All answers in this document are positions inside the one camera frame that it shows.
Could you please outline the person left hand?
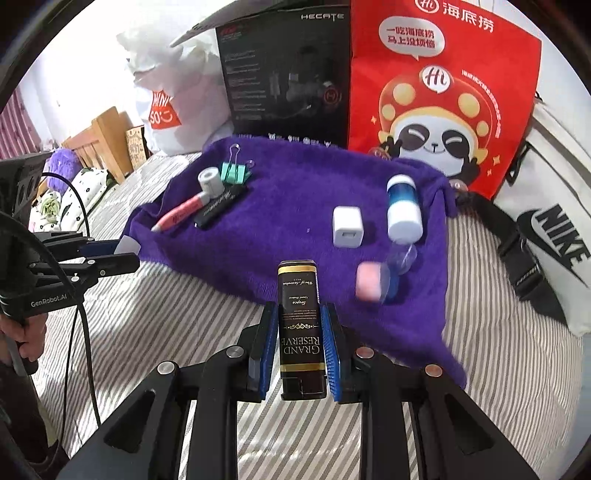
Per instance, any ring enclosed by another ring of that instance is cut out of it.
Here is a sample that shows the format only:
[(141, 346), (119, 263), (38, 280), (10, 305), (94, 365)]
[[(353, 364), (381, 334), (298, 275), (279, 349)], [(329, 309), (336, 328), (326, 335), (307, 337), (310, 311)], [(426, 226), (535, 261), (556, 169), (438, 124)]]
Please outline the person left hand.
[(36, 315), (27, 318), (25, 324), (21, 325), (17, 321), (1, 315), (1, 362), (5, 365), (12, 363), (6, 346), (8, 338), (20, 345), (19, 353), (23, 359), (28, 359), (31, 362), (38, 360), (44, 352), (47, 318), (47, 314)]

